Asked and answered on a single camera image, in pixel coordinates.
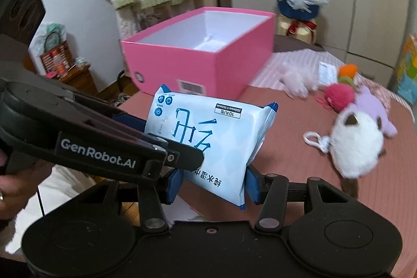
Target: barcode sticker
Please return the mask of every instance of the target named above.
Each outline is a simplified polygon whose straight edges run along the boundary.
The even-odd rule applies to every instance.
[[[204,85],[185,82],[183,80],[178,81],[178,87],[180,88],[181,93],[187,93],[189,95],[199,95],[199,96],[205,96],[206,95],[206,89]]]
[[[240,116],[242,114],[242,109],[239,107],[228,106],[228,105],[217,103],[214,109],[214,113],[219,113],[224,116],[240,119]]]

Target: orange pom-pom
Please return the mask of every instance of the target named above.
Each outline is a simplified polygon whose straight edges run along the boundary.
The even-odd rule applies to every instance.
[[[343,65],[339,69],[339,77],[348,76],[354,79],[357,72],[358,72],[358,67],[356,65],[354,64]]]

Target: bottle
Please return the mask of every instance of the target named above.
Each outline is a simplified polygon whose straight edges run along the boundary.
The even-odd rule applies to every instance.
[[[64,77],[68,74],[67,69],[65,67],[64,61],[62,60],[61,56],[59,55],[58,50],[52,51],[52,61],[55,67],[55,72],[58,74],[58,76]]]

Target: person's hand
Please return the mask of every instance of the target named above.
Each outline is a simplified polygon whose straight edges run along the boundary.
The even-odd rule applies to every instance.
[[[6,161],[7,156],[0,150],[0,167]],[[24,209],[37,186],[51,174],[52,167],[53,164],[40,160],[15,175],[0,175],[0,219],[11,219]]]

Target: wet wipes package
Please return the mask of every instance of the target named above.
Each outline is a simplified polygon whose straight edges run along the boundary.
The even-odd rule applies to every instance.
[[[278,104],[265,107],[171,92],[155,94],[145,133],[199,148],[204,162],[184,177],[244,209],[245,171],[272,126]]]

